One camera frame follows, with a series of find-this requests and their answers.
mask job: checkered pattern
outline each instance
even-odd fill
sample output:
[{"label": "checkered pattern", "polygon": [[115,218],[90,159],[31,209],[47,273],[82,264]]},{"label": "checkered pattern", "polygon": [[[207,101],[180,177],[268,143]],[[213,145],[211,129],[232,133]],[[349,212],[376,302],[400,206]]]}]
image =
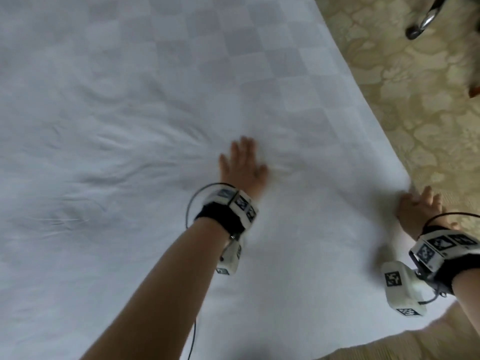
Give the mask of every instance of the checkered pattern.
[{"label": "checkered pattern", "polygon": [[[82,78],[111,80],[140,101],[159,101],[142,80],[150,76],[176,90],[163,96],[167,104],[191,96],[214,115],[221,110],[216,96],[228,90],[239,96],[244,116],[266,109],[294,118],[316,114],[333,125],[320,139],[332,129],[347,143],[384,138],[314,0],[32,4],[41,31],[52,44],[68,45]],[[348,124],[336,118],[345,112]]]}]

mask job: qr code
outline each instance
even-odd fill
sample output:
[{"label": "qr code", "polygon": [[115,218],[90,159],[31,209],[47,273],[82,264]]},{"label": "qr code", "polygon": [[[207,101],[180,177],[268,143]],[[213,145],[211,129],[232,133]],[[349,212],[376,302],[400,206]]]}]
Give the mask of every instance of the qr code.
[{"label": "qr code", "polygon": [[423,246],[418,250],[417,257],[422,260],[425,264],[435,256],[434,249],[430,248],[427,244],[423,244]]},{"label": "qr code", "polygon": [[224,269],[224,268],[217,268],[216,272],[219,273],[219,274],[225,274],[227,276],[230,275],[229,271],[227,269]]},{"label": "qr code", "polygon": [[235,204],[236,204],[238,207],[240,207],[240,209],[241,209],[242,211],[245,211],[245,209],[246,209],[247,206],[248,206],[248,202],[247,202],[243,197],[241,197],[241,196],[239,196],[239,197],[237,198],[237,200],[235,201]]},{"label": "qr code", "polygon": [[420,313],[413,308],[397,308],[396,310],[404,316],[421,316]]},{"label": "qr code", "polygon": [[472,240],[470,237],[467,237],[465,235],[448,235],[449,238],[451,238],[453,241],[455,241],[459,245],[463,246],[473,246],[473,245],[478,245],[478,242]]},{"label": "qr code", "polygon": [[435,249],[438,251],[442,250],[447,250],[449,248],[453,248],[454,246],[457,246],[455,242],[450,240],[447,236],[440,236],[440,237],[435,237],[431,238],[430,240],[427,240]]},{"label": "qr code", "polygon": [[386,272],[385,280],[387,282],[387,287],[397,287],[402,285],[400,272]]},{"label": "qr code", "polygon": [[252,222],[253,220],[255,220],[255,216],[257,216],[257,214],[255,213],[254,208],[250,206],[249,210],[247,211],[248,220]]},{"label": "qr code", "polygon": [[216,195],[219,196],[219,197],[223,197],[223,198],[227,198],[227,199],[231,200],[233,198],[233,196],[235,195],[235,192],[231,191],[231,190],[228,190],[228,189],[221,189],[221,190],[218,191],[218,193]]}]

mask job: chair leg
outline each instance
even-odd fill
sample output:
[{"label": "chair leg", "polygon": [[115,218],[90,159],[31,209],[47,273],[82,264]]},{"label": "chair leg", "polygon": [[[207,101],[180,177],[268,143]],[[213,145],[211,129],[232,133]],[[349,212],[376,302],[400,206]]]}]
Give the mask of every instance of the chair leg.
[{"label": "chair leg", "polygon": [[438,13],[442,9],[442,6],[445,4],[446,0],[435,0],[433,5],[430,7],[430,10],[427,12],[427,15],[423,18],[422,22],[410,26],[405,30],[405,35],[408,39],[413,40],[420,36],[423,31],[430,25],[432,21],[437,17]]}]

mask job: floral patterned carpet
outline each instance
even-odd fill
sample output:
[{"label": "floral patterned carpet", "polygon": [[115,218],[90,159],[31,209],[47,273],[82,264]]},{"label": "floral patterned carpet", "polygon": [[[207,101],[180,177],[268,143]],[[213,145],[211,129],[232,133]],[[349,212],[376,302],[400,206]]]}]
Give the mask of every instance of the floral patterned carpet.
[{"label": "floral patterned carpet", "polygon": [[[447,0],[410,41],[405,28],[433,0],[316,1],[417,189],[430,184],[449,208],[480,213],[480,96],[468,97],[480,82],[479,4]],[[480,236],[480,219],[457,221]]]}]

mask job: white sheet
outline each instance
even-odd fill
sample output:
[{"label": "white sheet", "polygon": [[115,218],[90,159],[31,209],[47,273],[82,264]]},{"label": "white sheet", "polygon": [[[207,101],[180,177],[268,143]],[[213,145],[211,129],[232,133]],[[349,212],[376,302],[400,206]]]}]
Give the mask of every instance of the white sheet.
[{"label": "white sheet", "polygon": [[78,358],[241,134],[272,181],[192,360],[312,359],[447,306],[387,306],[409,178],[313,0],[0,0],[0,33],[0,358]]}]

